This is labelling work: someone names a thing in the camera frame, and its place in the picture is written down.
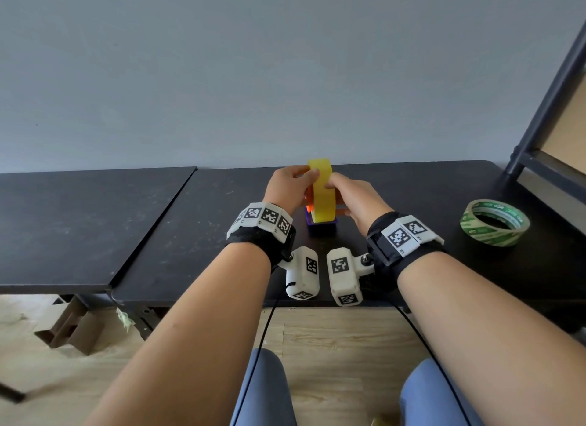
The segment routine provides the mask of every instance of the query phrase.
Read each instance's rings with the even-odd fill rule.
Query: forearm
[[[399,289],[438,358],[487,425],[581,424],[586,348],[444,253]]]
[[[157,326],[86,424],[228,424],[270,269],[267,255],[253,244],[224,248]]]

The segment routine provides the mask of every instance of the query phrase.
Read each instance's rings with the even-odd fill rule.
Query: cardboard
[[[104,323],[74,297],[71,302],[58,302],[47,308],[34,330],[34,335],[50,348],[67,356],[92,353]]]

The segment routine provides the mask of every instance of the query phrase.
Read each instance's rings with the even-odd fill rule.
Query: black table
[[[195,170],[0,174],[0,293],[111,289]]]
[[[512,295],[528,302],[586,299],[586,237],[502,170],[487,161],[358,164],[334,171],[368,180],[396,210],[414,214],[445,239],[447,250]],[[247,204],[259,201],[273,168],[199,170],[129,267],[113,298],[140,307],[151,327],[220,252],[226,231]],[[487,246],[459,226],[466,205],[493,198],[522,209],[531,228],[512,248]],[[294,215],[295,246],[318,252],[320,292],[281,305],[333,306],[326,254],[347,246],[356,256],[366,252],[364,238],[350,218],[340,218],[333,237],[312,238],[300,209]],[[271,277],[266,304],[282,292],[278,269]]]

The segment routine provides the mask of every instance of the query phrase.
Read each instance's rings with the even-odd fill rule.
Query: wooden floor
[[[34,337],[54,297],[0,296],[0,381],[29,391],[27,401],[0,400],[2,425],[79,425],[143,341],[126,333],[114,311],[95,352],[69,358]],[[263,311],[257,341],[269,310]],[[398,419],[399,392],[427,352],[389,308],[277,309],[263,347],[281,357],[299,426],[368,426]]]

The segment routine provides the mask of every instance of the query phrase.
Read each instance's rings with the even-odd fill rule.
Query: green duct tape
[[[509,228],[488,225],[480,221],[477,215],[493,218]],[[460,219],[460,227],[467,235],[484,244],[497,247],[515,245],[529,226],[529,218],[521,210],[492,199],[470,202]]]

